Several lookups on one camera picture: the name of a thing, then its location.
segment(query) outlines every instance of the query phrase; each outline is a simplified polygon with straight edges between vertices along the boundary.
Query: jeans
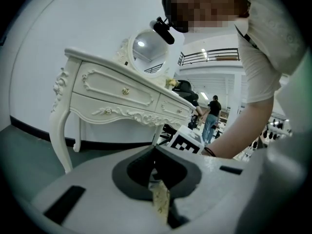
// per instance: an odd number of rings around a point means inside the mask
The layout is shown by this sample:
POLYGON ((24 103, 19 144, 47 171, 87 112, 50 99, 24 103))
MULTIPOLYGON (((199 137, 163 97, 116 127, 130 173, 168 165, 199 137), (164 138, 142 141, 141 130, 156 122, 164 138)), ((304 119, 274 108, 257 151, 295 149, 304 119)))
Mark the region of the jeans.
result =
POLYGON ((204 130, 202 133, 202 137, 203 137, 203 140, 205 143, 207 143, 207 141, 208 141, 209 132, 211 130, 214 130, 214 129, 211 129, 211 127, 216 123, 217 120, 218 120, 217 116, 208 114, 206 122, 205 122, 204 130))
POLYGON ((211 139, 212 139, 213 136, 214 136, 214 132, 215 132, 215 130, 214 130, 213 128, 211 128, 211 129, 209 130, 209 133, 208 133, 208 144, 210 144, 211 139))

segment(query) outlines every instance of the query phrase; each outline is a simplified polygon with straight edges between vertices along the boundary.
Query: headset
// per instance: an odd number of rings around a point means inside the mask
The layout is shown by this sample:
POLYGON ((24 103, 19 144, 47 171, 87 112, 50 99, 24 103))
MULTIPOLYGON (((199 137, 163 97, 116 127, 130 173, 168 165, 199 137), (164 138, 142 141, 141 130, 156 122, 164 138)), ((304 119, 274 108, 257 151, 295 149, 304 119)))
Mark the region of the headset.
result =
POLYGON ((166 20, 168 23, 158 17, 156 21, 151 21, 150 27, 155 30, 168 44, 174 44, 175 39, 170 34, 170 27, 174 28, 178 32, 186 33, 189 31, 188 21, 178 21, 177 8, 172 6, 171 0, 162 0, 162 6, 164 8, 166 20))

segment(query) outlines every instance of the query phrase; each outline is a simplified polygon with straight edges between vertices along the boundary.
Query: green floor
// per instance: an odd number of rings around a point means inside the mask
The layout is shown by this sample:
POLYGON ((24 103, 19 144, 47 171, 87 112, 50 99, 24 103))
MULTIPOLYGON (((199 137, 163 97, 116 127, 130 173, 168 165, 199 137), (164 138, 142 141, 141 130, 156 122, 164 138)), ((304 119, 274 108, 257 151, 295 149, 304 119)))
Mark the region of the green floor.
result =
MULTIPOLYGON (((83 150, 75 153, 68 148, 73 167, 117 151, 83 150)), ((58 177, 64 169, 50 142, 8 126, 0 132, 0 162, 14 194, 27 201, 58 177)))

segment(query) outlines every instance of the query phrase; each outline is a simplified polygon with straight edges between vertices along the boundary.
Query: black wristband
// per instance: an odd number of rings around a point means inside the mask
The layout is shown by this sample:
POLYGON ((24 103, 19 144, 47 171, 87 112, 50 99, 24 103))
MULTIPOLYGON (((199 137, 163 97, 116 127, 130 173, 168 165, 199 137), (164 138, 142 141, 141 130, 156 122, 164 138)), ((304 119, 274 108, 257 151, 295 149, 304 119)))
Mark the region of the black wristband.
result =
POLYGON ((213 151, 211 151, 210 148, 205 147, 204 149, 205 149, 205 151, 208 152, 212 157, 216 157, 215 154, 213 153, 213 151))

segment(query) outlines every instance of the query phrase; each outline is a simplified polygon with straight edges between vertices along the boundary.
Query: drawer knob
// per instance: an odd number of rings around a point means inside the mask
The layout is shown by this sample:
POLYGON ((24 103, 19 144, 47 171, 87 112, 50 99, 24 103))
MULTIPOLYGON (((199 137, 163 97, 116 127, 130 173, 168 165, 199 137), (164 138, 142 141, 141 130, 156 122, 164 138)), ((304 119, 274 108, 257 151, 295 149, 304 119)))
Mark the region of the drawer knob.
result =
POLYGON ((129 94, 129 91, 130 91, 130 89, 127 88, 127 87, 124 87, 124 88, 122 89, 122 93, 123 93, 124 95, 128 95, 128 94, 129 94))

